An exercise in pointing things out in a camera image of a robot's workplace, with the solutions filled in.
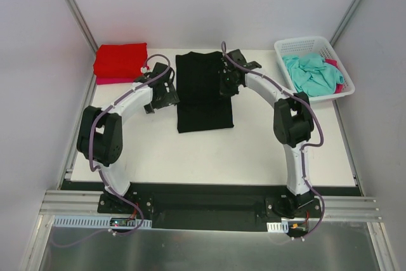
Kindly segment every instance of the teal towel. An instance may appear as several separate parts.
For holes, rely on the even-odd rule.
[[[286,55],[282,59],[298,92],[303,91],[308,96],[332,95],[337,84],[344,84],[340,70],[326,63],[319,54],[309,53],[301,58]]]

